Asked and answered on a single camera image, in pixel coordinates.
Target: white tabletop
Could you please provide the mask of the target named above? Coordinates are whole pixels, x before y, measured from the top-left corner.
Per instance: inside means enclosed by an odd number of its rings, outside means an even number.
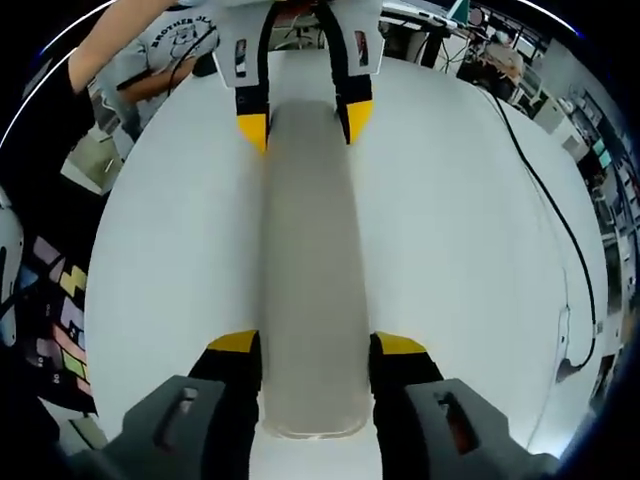
[[[272,108],[296,98],[333,104],[329,72],[324,51],[271,54]],[[523,445],[544,435],[536,426],[544,413],[553,438],[536,445],[553,450],[586,410],[601,349],[598,342],[589,365],[550,394],[565,273],[573,363],[591,338],[571,243],[479,90],[388,58],[373,83],[374,114],[349,148],[371,328],[424,344],[446,377],[509,417]],[[604,254],[575,162],[506,108],[582,246],[603,319]],[[187,374],[211,340],[255,327],[263,163],[234,111],[233,92],[217,76],[185,81],[134,147],[105,210],[86,324],[90,380],[109,438],[131,406],[171,375]],[[369,455],[375,432],[363,432],[366,447],[353,451]],[[256,455],[288,451],[263,437],[278,446],[254,446]],[[264,463],[252,454],[256,462]]]

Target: person's arm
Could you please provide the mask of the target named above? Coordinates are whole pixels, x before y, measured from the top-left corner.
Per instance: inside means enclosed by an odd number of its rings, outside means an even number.
[[[173,76],[173,85],[169,84],[173,72],[173,68],[170,68],[156,75],[150,75],[134,83],[119,87],[118,91],[127,103],[135,105],[141,100],[148,100],[166,92],[169,87],[174,88],[191,73],[195,62],[195,58],[189,58],[184,61]]]
[[[118,0],[100,17],[69,58],[69,78],[78,93],[113,56],[176,0]]]

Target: black cable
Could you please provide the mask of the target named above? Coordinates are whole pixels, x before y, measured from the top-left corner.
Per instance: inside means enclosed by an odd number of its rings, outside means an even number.
[[[442,51],[444,52],[444,56],[447,57],[447,63],[444,64],[444,73],[449,73],[451,58],[449,57],[449,51],[447,50],[447,44],[445,42],[442,42]]]
[[[429,40],[429,35],[427,35],[427,37],[423,40],[422,44],[420,45],[420,48],[416,52],[416,58],[413,59],[413,63],[418,63],[418,57],[420,57],[420,52],[422,51],[424,46],[427,44],[427,40]]]
[[[207,32],[201,36],[198,40],[196,40],[190,47],[189,49],[186,51],[186,53],[180,58],[180,60],[178,60],[178,63],[176,63],[176,65],[173,67],[173,70],[171,71],[171,77],[169,78],[169,91],[167,93],[167,97],[171,96],[171,92],[173,91],[173,79],[176,76],[176,72],[178,71],[178,69],[180,68],[180,65],[182,65],[182,63],[187,59],[187,57],[189,56],[189,54],[191,52],[193,52],[193,50],[200,45],[202,42],[204,42],[204,40],[211,35],[213,32],[217,31],[217,27],[214,25],[212,27],[209,28],[209,30],[207,30]]]
[[[71,425],[71,428],[73,428],[76,433],[78,434],[78,436],[82,439],[82,441],[87,445],[87,447],[89,447],[90,450],[95,450],[96,448],[93,446],[93,444],[89,441],[89,439],[86,437],[86,435],[84,433],[82,433],[82,431],[78,428],[78,426],[74,423],[73,420],[69,420],[69,425]]]
[[[556,204],[555,200],[553,199],[553,196],[551,195],[551,193],[547,189],[547,186],[544,184],[544,182],[542,181],[542,179],[540,178],[538,173],[533,169],[533,166],[531,165],[531,163],[529,163],[529,160],[527,160],[527,157],[525,156],[524,152],[522,151],[522,148],[520,147],[520,143],[518,142],[518,139],[516,138],[516,135],[513,132],[513,128],[511,127],[511,123],[509,122],[509,119],[507,118],[507,114],[505,113],[504,109],[502,108],[502,105],[500,105],[500,100],[498,100],[498,98],[495,95],[492,94],[492,96],[493,96],[493,99],[494,99],[496,105],[498,106],[498,109],[500,110],[500,114],[501,114],[501,116],[502,116],[502,118],[504,120],[504,123],[505,123],[506,127],[507,127],[507,130],[509,132],[509,136],[511,137],[513,145],[516,147],[516,150],[518,151],[518,155],[520,155],[520,158],[521,158],[522,162],[525,164],[525,166],[527,167],[527,170],[529,170],[529,173],[531,173],[533,178],[535,178],[536,182],[538,183],[538,185],[540,186],[540,188],[544,192],[545,196],[547,197],[547,200],[549,200],[549,203],[551,204],[551,207],[553,208],[553,211],[556,212],[556,215],[558,215],[558,218],[560,219],[560,222],[562,223],[562,226],[565,228],[565,230],[569,234],[569,238],[571,238],[571,243],[573,243],[573,247],[575,248],[576,253],[578,254],[578,258],[580,259],[580,265],[582,266],[582,270],[584,272],[585,280],[587,281],[587,291],[589,292],[589,306],[591,308],[591,324],[592,324],[592,327],[593,327],[593,331],[591,333],[591,346],[589,347],[589,353],[587,354],[587,358],[582,363],[578,364],[577,366],[572,365],[570,360],[567,359],[567,358],[564,358],[560,362],[560,367],[558,369],[558,374],[557,374],[557,377],[556,377],[556,382],[559,382],[559,381],[562,381],[564,378],[566,378],[568,375],[571,375],[573,373],[576,373],[576,372],[582,370],[584,368],[584,366],[587,363],[589,363],[589,361],[591,360],[591,357],[593,356],[593,351],[595,350],[595,346],[596,346],[596,323],[597,323],[597,320],[596,320],[595,299],[594,299],[594,296],[593,296],[593,285],[591,284],[591,276],[589,275],[589,269],[587,267],[587,262],[584,259],[584,255],[582,253],[582,249],[580,248],[580,245],[578,244],[578,240],[576,239],[576,236],[574,235],[573,230],[571,230],[571,227],[569,226],[569,223],[564,218],[564,215],[560,211],[560,208],[558,208],[558,205]]]

